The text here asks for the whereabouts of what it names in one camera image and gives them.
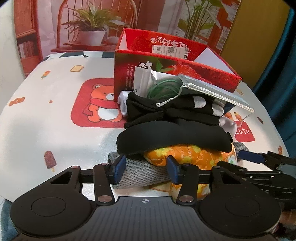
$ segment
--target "bookshelf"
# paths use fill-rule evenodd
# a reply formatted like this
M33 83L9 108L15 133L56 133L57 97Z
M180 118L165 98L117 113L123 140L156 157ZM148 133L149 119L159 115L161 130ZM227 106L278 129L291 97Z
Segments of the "bookshelf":
M14 18L17 48L23 70L28 76L42 61L37 0L15 0Z

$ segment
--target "yellow wall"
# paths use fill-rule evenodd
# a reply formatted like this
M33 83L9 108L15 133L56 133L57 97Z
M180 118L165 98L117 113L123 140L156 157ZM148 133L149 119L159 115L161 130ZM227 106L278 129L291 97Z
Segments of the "yellow wall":
M250 87L272 56L288 12L283 0L242 0L221 56Z

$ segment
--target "barcode label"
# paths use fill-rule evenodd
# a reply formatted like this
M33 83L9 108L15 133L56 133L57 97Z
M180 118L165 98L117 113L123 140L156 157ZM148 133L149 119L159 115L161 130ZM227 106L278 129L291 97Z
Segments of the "barcode label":
M161 54L161 46L156 46L156 53Z
M187 59L189 49L185 48L185 47L154 45L153 48L152 48L152 53L177 57L177 58L181 58L181 59Z

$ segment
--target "red cardboard box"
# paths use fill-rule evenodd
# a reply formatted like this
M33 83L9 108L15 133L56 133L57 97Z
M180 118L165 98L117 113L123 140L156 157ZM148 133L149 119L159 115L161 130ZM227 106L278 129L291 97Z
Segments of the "red cardboard box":
M188 48L186 59L152 53L154 45ZM132 90L135 67L185 74L233 93L241 77L205 44L158 32L125 28L115 50L114 99Z

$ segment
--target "teal curtain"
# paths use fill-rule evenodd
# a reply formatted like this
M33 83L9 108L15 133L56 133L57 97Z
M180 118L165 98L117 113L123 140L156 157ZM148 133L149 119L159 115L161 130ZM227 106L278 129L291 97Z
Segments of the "teal curtain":
M296 16L292 9L278 46L253 91L269 113L289 155L296 157Z

